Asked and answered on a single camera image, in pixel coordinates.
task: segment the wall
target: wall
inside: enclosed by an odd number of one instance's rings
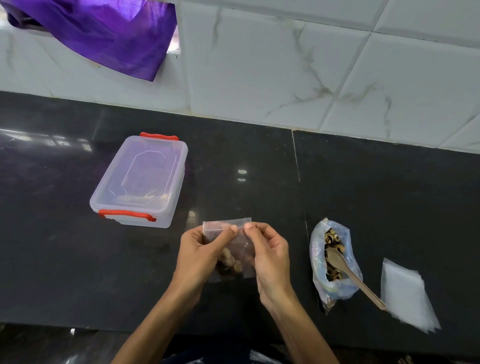
[[[199,1],[153,83],[0,20],[0,89],[480,152],[479,1]]]

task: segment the container lid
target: container lid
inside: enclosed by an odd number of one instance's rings
[[[91,208],[170,212],[187,152],[181,141],[128,137],[90,198]]]

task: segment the purple curtain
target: purple curtain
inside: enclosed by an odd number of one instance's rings
[[[153,81],[177,26],[175,5],[154,0],[1,0],[12,25],[18,9],[94,62]]]

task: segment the countertop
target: countertop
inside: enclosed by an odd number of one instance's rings
[[[143,131],[189,148],[168,229],[89,206],[123,140]],[[0,93],[0,153],[2,322],[132,331],[167,288],[185,230],[251,217],[287,239],[292,285],[330,343],[480,356],[480,248],[468,245],[461,277],[449,255],[454,232],[462,246],[478,239],[478,155],[12,93]],[[401,324],[360,292],[325,316],[308,235],[325,216],[351,229],[378,295],[384,257],[418,270],[442,330]],[[180,333],[281,340],[254,279],[207,284]]]

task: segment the red latch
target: red latch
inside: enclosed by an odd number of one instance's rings
[[[145,136],[147,138],[155,138],[155,139],[180,140],[176,135],[149,134],[149,133],[141,132],[140,136]]]
[[[105,215],[124,215],[124,216],[133,216],[134,218],[145,218],[151,222],[156,221],[156,218],[150,214],[146,214],[144,212],[128,211],[128,210],[99,210],[98,214],[103,218],[105,217]]]

